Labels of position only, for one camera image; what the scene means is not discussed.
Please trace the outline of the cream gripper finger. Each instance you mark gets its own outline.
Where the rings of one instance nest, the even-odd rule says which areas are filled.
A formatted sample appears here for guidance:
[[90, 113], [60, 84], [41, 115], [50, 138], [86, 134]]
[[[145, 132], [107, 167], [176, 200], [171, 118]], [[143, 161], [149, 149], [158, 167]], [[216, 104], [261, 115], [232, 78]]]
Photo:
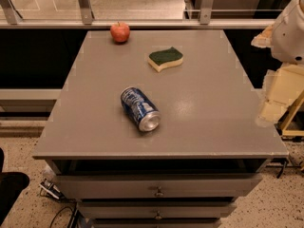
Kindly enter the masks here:
[[272, 45], [273, 27], [273, 25], [270, 25], [259, 35], [255, 36], [251, 45], [256, 48], [269, 48]]
[[263, 80], [256, 124], [261, 127], [276, 124], [303, 91], [303, 65], [283, 63], [278, 70], [268, 70]]

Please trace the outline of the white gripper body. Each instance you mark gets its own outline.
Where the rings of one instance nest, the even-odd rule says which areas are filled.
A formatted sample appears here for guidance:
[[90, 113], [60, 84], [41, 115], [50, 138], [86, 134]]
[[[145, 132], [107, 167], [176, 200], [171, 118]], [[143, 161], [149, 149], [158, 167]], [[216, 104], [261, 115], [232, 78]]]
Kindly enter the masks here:
[[304, 0], [291, 0], [276, 18], [272, 56], [280, 62], [304, 64]]

